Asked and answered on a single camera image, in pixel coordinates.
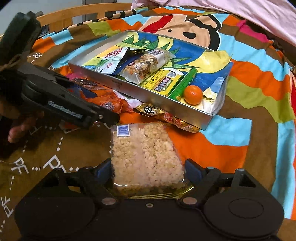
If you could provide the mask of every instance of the green package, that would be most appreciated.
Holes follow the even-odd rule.
[[[180,81],[180,83],[174,88],[172,93],[169,95],[170,99],[177,100],[179,101],[182,96],[185,88],[190,85],[192,80],[197,74],[197,69],[192,68],[185,76],[184,78]]]

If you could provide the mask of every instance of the pink sheet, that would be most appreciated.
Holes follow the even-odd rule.
[[[287,0],[133,0],[132,9],[151,5],[195,6],[234,13],[296,47],[296,8]]]

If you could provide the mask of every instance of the cardboard tray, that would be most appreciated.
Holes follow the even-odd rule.
[[[180,118],[189,124],[192,124],[202,130],[205,130],[208,126],[209,122],[213,118],[213,116],[221,109],[224,99],[225,99],[225,93],[226,93],[226,83],[228,77],[224,80],[221,89],[218,93],[218,96],[214,103],[214,108],[212,113],[206,113],[203,111],[200,111],[198,109],[195,109],[191,106],[185,105],[183,103],[180,103],[178,101],[172,100],[166,96],[163,96],[161,94],[158,94],[156,92],[150,91],[148,89],[142,88],[138,85],[135,85],[130,82],[123,81],[121,79],[102,74],[99,72],[96,72],[91,69],[87,69],[85,67],[82,67],[83,64],[85,64],[87,61],[98,55],[99,53],[102,53],[103,51],[107,50],[108,48],[118,44],[119,42],[123,41],[127,37],[128,32],[139,32],[139,31],[125,31],[121,32],[119,34],[116,34],[106,40],[103,40],[93,47],[87,49],[86,51],[82,52],[81,54],[77,55],[73,59],[69,61],[69,66],[71,68],[71,71],[73,73],[77,73],[82,77],[85,77],[87,79],[90,79],[94,82],[103,84],[107,87],[110,87],[112,89],[115,89],[121,93],[124,93],[126,95],[129,95],[135,99],[138,99],[142,101],[143,103],[150,103],[154,106],[157,106],[172,115],[174,115],[177,118]],[[205,49],[206,51],[212,51],[210,49],[198,46],[200,48]]]

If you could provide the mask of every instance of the cartoon face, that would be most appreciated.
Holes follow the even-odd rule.
[[[202,15],[186,21],[186,15],[167,15],[150,18],[139,30],[156,33],[218,50],[221,23],[214,15]]]

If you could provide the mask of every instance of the barcode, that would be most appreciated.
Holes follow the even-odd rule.
[[[117,126],[117,136],[118,137],[129,137],[129,125]]]
[[[150,52],[150,54],[152,54],[152,55],[154,55],[154,56],[157,56],[157,55],[159,55],[159,54],[161,54],[161,53],[163,53],[163,52],[161,52],[161,51],[159,51],[159,50],[154,50],[154,51]]]
[[[176,76],[177,76],[177,74],[174,73],[174,72],[169,72],[169,73],[167,74],[167,77],[170,77],[170,78],[175,78]]]

